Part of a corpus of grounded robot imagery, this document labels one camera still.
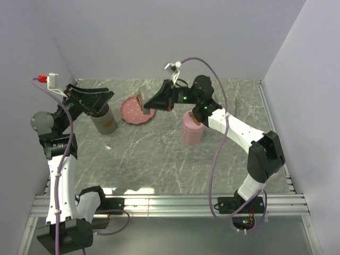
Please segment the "pink cylindrical container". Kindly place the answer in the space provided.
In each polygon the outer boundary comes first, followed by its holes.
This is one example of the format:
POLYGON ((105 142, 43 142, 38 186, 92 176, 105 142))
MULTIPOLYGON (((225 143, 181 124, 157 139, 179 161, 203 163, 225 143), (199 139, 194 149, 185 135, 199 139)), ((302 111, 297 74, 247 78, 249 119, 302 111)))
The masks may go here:
POLYGON ((187 146, 195 146, 200 143, 204 126, 196 125, 193 126, 182 126, 182 141, 187 146))

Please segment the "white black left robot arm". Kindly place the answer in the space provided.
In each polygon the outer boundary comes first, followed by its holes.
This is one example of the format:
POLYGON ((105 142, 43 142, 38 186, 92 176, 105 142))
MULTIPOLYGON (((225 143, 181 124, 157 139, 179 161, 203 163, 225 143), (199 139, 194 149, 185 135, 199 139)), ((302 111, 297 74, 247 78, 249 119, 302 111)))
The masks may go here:
POLYGON ((59 100, 46 88, 42 90, 57 102, 57 110, 40 111, 31 118, 50 176, 46 225, 38 229, 37 239, 50 254, 66 254, 92 246, 93 217, 103 213, 108 202, 100 186, 75 195, 78 144, 73 124, 81 114, 97 116, 114 93, 108 88, 82 89, 69 84, 59 100))

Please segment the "grey round lid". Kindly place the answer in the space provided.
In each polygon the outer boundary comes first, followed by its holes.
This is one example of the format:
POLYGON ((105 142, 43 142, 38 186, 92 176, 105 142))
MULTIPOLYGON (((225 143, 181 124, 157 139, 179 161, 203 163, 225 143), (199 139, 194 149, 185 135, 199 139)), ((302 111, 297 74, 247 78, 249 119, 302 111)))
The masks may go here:
POLYGON ((139 102, 139 105, 140 105, 140 108, 143 114, 150 115, 151 110, 148 108, 145 108, 145 104, 150 99, 150 91, 147 86, 143 85, 142 87, 139 88, 138 93, 137 93, 137 98, 138 98, 138 102, 139 102))

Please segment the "pink round lid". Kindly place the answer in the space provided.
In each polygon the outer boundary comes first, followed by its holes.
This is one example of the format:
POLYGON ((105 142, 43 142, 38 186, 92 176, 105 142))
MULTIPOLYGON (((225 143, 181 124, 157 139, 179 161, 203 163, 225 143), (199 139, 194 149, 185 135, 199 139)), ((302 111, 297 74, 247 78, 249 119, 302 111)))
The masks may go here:
POLYGON ((182 117, 183 130, 188 132, 202 132, 205 126, 202 123, 197 124, 190 114, 191 112, 187 111, 182 117))

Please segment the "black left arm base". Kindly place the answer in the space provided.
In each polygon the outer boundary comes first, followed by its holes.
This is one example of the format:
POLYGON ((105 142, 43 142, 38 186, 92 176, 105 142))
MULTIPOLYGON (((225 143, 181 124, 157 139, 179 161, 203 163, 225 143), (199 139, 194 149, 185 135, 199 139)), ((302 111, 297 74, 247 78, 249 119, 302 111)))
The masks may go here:
POLYGON ((95 211, 91 225, 94 230, 104 230, 111 221, 111 216, 123 215, 124 198, 106 198, 103 205, 95 211))

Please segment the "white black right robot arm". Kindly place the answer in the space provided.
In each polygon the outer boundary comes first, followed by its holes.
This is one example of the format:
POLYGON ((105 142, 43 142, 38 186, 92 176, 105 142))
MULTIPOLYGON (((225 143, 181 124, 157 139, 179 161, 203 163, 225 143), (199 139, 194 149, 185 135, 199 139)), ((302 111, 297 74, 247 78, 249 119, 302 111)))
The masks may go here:
POLYGON ((170 112, 175 104, 193 105, 192 114, 198 123, 222 133, 247 153, 248 175, 234 200, 235 208, 244 213, 252 208, 252 197, 286 163, 285 156, 277 133, 266 133, 245 124, 215 102, 213 93, 210 77, 199 75, 190 87, 177 86, 166 79, 155 95, 140 89, 138 98, 146 114, 152 109, 170 112))

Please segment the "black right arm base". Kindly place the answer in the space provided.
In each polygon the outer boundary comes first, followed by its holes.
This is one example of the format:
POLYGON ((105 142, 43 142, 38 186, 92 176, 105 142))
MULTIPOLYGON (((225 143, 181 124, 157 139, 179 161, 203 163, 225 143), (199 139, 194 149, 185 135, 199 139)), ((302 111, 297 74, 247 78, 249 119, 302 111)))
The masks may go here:
POLYGON ((233 215, 232 226, 237 232, 247 233, 254 230, 266 217, 267 198, 256 196, 245 205, 241 197, 218 197, 214 209, 220 215, 233 215), (255 214, 261 214, 256 223, 255 214))

